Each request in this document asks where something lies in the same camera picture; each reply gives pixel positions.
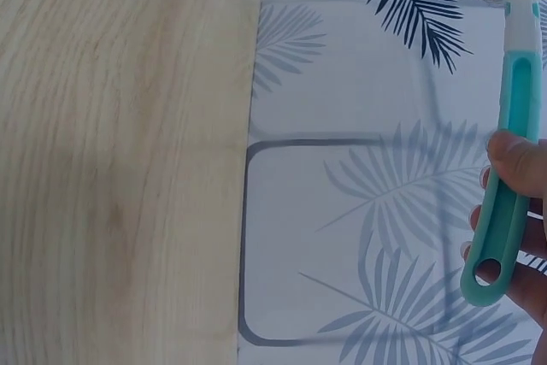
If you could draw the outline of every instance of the wooden board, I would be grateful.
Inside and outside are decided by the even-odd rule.
[[[233,365],[260,0],[0,0],[0,363]]]

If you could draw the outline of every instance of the hand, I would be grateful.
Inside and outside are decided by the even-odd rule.
[[[530,197],[530,211],[544,215],[547,195],[547,140],[539,144],[519,138],[510,132],[496,132],[488,143],[488,157],[500,179],[512,190]],[[490,169],[481,174],[481,185],[486,187]],[[477,227],[480,206],[470,216],[471,228]],[[547,225],[543,220],[528,217],[521,250],[547,259]],[[462,245],[462,256],[467,258],[470,243]],[[499,275],[497,264],[483,263],[477,274],[486,282]],[[507,292],[544,329],[532,359],[532,365],[547,363],[547,276],[538,270],[517,263]]]

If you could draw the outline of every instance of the rubber grip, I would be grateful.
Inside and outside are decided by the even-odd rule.
[[[542,58],[538,53],[510,51],[503,58],[499,129],[538,141]],[[526,227],[530,199],[512,191],[491,169],[485,199],[461,278],[463,296],[473,305],[497,302],[507,291]],[[481,285],[476,271],[487,260],[499,264],[496,281]]]

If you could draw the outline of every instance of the palm leaf print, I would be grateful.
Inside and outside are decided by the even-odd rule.
[[[436,249],[450,241],[451,228],[469,229],[469,210],[484,195],[485,152],[476,124],[431,133],[418,121],[407,138],[399,125],[391,147],[381,138],[376,147],[349,149],[338,164],[324,163],[329,181],[361,202],[321,229],[362,212],[362,230],[376,229],[388,256],[396,248],[411,256],[409,235]]]
[[[543,34],[544,68],[547,66],[547,0],[538,0],[541,15],[541,33]]]
[[[547,274],[547,261],[543,258],[527,253],[525,254],[525,258],[528,267],[536,268],[542,274]]]
[[[300,74],[300,66],[310,64],[325,45],[317,26],[323,22],[308,6],[276,7],[266,5],[260,13],[256,40],[253,95],[258,90],[272,91],[281,85],[279,73]]]
[[[382,27],[391,28],[397,36],[403,36],[404,44],[410,49],[416,35],[421,36],[421,57],[429,49],[433,63],[440,67],[444,61],[451,73],[456,66],[453,56],[468,53],[460,39],[461,31],[447,21],[462,18],[457,0],[379,0],[376,14],[384,11]]]
[[[361,305],[319,330],[348,334],[340,362],[354,355],[355,365],[529,363],[532,356],[523,348],[530,340],[512,334],[517,323],[511,314],[500,315],[499,305],[477,308],[466,303],[457,284],[460,269],[435,279],[434,263],[421,272],[418,258],[410,265],[401,261],[400,249],[392,259],[380,250],[372,260],[369,245],[370,236],[357,270],[361,297],[301,273]]]

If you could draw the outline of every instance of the white brush neck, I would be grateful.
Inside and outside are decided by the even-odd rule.
[[[506,0],[504,49],[541,54],[538,0]]]

